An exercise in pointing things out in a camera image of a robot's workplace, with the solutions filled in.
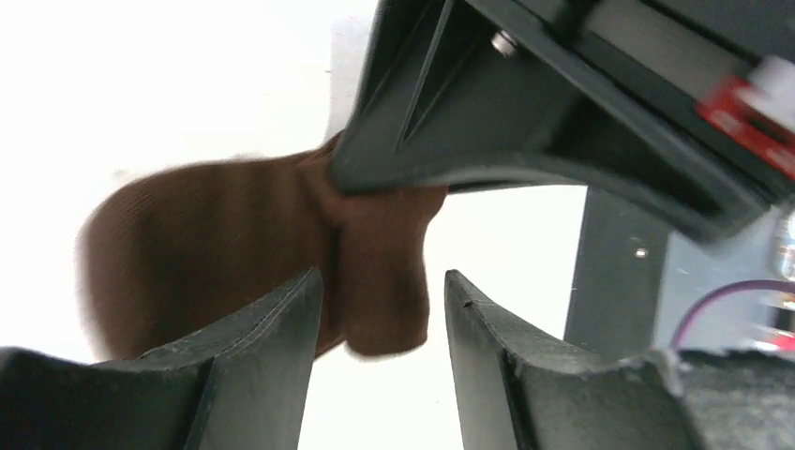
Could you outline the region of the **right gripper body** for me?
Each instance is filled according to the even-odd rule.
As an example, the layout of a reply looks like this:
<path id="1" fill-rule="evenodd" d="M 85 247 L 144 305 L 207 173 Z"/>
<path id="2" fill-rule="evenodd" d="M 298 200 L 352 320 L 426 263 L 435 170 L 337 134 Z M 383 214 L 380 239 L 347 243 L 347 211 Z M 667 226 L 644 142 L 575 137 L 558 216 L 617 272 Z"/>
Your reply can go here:
<path id="1" fill-rule="evenodd" d="M 790 1 L 479 1 L 476 8 L 633 129 L 646 150 L 582 159 L 687 205 L 794 194 Z"/>

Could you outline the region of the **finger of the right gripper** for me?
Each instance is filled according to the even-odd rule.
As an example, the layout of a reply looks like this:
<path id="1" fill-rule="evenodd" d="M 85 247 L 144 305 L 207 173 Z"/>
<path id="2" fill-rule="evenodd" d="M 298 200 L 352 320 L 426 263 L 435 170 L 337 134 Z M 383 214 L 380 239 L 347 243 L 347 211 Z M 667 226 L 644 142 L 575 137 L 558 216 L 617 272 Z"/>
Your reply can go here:
<path id="1" fill-rule="evenodd" d="M 707 243 L 771 207 L 513 1 L 382 1 L 331 172 L 346 192 L 581 184 Z"/>

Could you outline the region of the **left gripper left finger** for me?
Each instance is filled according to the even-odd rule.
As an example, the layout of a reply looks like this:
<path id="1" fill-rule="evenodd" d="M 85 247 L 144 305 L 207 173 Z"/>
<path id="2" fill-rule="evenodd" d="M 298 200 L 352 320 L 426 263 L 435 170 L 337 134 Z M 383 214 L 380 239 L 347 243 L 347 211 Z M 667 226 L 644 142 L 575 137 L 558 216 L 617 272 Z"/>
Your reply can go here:
<path id="1" fill-rule="evenodd" d="M 1 351 L 5 449 L 294 449 L 322 310 L 308 270 L 134 360 Z"/>

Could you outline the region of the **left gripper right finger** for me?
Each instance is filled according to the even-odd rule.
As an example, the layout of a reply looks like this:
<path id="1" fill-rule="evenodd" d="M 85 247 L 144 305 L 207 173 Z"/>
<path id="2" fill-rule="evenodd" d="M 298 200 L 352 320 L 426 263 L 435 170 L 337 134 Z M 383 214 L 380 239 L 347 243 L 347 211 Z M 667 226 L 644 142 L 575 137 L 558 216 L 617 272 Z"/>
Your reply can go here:
<path id="1" fill-rule="evenodd" d="M 790 449 L 786 353 L 652 350 L 612 360 L 494 303 L 459 271 L 445 317 L 467 449 Z"/>

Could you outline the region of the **brown striped sock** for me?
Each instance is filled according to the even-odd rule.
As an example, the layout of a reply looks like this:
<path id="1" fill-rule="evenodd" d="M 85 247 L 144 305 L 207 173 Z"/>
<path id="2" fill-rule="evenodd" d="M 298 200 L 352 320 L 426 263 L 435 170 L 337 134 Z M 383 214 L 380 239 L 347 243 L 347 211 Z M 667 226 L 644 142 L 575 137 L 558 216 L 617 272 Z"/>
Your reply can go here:
<path id="1" fill-rule="evenodd" d="M 379 357 L 428 336 L 423 248 L 445 187 L 340 193 L 337 145 L 158 172 L 119 188 L 83 228 L 87 305 L 109 355 L 135 358 L 321 271 L 317 354 Z"/>

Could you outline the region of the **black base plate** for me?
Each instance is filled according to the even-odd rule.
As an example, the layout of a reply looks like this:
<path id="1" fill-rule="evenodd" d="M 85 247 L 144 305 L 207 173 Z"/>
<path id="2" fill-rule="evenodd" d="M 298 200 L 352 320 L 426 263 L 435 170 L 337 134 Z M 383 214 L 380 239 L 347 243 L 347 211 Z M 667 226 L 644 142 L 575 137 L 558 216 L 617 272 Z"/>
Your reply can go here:
<path id="1" fill-rule="evenodd" d="M 566 342 L 611 359 L 653 343 L 670 232 L 629 202 L 587 189 Z"/>

